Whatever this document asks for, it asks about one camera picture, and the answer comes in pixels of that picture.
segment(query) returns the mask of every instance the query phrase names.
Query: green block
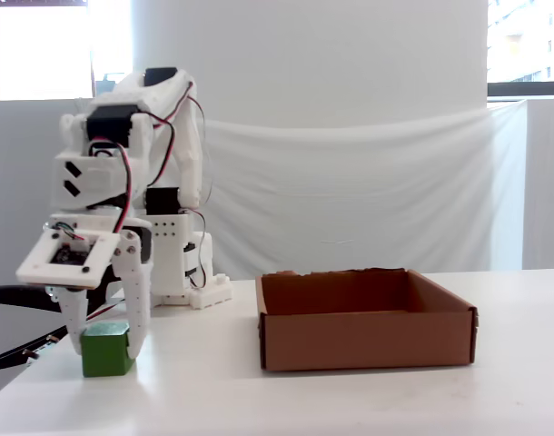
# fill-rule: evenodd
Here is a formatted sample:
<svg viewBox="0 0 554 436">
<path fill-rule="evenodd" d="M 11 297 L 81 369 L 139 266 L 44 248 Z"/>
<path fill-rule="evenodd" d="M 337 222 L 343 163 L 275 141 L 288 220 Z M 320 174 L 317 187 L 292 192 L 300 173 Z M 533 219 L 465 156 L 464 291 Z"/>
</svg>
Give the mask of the green block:
<svg viewBox="0 0 554 436">
<path fill-rule="evenodd" d="M 135 359 L 128 357 L 127 322 L 97 322 L 81 335 L 84 377 L 125 375 Z"/>
</svg>

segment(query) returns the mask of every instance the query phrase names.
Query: white curtain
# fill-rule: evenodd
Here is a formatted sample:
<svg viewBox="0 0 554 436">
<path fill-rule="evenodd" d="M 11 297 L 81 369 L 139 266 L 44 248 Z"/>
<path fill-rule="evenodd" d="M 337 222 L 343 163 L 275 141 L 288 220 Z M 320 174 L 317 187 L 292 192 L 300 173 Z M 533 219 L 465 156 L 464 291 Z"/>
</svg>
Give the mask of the white curtain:
<svg viewBox="0 0 554 436">
<path fill-rule="evenodd" d="M 209 122 L 215 267 L 520 269 L 526 124 L 524 103 L 340 129 Z"/>
</svg>

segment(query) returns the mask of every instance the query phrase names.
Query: table surface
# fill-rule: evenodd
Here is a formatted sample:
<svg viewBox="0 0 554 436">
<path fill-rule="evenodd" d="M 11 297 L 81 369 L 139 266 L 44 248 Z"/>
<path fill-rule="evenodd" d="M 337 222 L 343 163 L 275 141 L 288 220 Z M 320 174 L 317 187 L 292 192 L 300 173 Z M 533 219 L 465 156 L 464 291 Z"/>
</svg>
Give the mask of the table surface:
<svg viewBox="0 0 554 436">
<path fill-rule="evenodd" d="M 467 367 L 268 373 L 254 282 L 157 308 L 124 377 L 84 379 L 68 340 L 0 391 L 0 433 L 554 434 L 554 270 L 428 274 L 479 308 Z"/>
</svg>

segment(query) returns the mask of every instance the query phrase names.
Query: cardboard box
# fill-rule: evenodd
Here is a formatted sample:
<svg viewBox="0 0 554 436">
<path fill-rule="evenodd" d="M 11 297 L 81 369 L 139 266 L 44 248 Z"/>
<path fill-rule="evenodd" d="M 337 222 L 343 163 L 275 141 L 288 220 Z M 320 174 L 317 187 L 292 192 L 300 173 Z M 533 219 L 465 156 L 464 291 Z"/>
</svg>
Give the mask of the cardboard box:
<svg viewBox="0 0 554 436">
<path fill-rule="evenodd" d="M 474 361 L 477 309 L 415 271 L 264 275 L 257 306 L 266 370 Z"/>
</svg>

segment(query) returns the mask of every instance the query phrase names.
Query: building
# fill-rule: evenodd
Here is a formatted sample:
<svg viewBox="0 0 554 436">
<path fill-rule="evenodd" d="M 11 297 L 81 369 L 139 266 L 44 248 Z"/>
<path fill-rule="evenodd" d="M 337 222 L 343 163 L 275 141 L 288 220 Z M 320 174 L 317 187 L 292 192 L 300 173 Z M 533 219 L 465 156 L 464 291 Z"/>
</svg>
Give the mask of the building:
<svg viewBox="0 0 554 436">
<path fill-rule="evenodd" d="M 554 81 L 554 0 L 490 0 L 488 82 Z"/>
</svg>

